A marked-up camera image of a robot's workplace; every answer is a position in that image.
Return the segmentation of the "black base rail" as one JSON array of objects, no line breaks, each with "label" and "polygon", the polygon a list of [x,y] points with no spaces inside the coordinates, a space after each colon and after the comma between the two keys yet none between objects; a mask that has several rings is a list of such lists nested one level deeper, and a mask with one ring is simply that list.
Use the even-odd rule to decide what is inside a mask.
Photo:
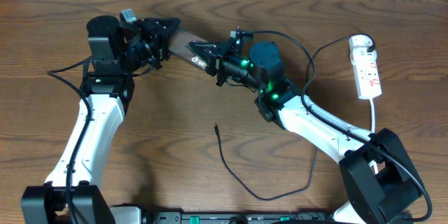
[{"label": "black base rail", "polygon": [[270,213],[146,213],[136,207],[111,209],[116,223],[149,224],[268,224],[268,223],[336,223],[324,213],[270,214]]}]

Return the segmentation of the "bronze Galaxy smartphone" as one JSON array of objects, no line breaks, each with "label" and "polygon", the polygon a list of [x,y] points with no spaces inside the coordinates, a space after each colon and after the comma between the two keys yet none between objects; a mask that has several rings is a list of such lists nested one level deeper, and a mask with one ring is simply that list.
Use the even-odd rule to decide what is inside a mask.
[{"label": "bronze Galaxy smartphone", "polygon": [[179,27],[169,42],[168,50],[171,55],[177,56],[181,60],[191,64],[192,66],[205,70],[207,63],[204,62],[199,56],[196,56],[189,48],[190,42],[205,42],[203,38],[189,32],[188,30]]}]

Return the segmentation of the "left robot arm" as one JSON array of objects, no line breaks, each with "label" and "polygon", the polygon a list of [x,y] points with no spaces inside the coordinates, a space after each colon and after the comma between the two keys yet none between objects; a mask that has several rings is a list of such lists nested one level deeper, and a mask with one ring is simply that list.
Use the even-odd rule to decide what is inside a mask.
[{"label": "left robot arm", "polygon": [[132,100],[138,69],[160,69],[169,59],[169,41],[180,23],[177,17],[140,20],[131,10],[87,23],[91,55],[79,62],[80,86],[68,84],[80,97],[78,118],[45,183],[24,191],[26,223],[116,221],[100,192],[111,142]]}]

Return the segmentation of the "white USB charger adapter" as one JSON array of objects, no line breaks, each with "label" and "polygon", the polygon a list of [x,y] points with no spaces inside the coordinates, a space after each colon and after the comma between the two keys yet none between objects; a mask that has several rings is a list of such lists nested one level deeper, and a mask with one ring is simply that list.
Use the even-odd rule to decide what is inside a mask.
[{"label": "white USB charger adapter", "polygon": [[356,34],[349,38],[350,50],[355,48],[367,48],[367,52],[371,53],[375,50],[375,40],[367,34]]}]

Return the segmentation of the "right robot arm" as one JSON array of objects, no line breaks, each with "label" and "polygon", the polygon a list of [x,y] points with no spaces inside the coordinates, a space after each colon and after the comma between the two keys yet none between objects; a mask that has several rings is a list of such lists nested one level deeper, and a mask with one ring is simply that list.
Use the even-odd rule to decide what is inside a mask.
[{"label": "right robot arm", "polygon": [[188,49],[222,85],[228,78],[256,89],[255,105],[268,122],[296,133],[338,165],[348,201],[331,215],[338,223],[406,222],[407,207],[430,198],[407,151],[389,129],[378,133],[350,125],[315,105],[287,79],[275,43],[252,46],[240,55],[239,42],[192,41]]}]

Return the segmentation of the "white power strip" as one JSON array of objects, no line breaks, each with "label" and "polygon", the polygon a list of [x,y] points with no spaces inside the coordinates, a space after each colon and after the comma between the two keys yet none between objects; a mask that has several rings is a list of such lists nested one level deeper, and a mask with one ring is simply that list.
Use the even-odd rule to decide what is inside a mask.
[{"label": "white power strip", "polygon": [[382,94],[377,68],[377,52],[368,48],[354,48],[350,54],[359,99],[374,99]]}]

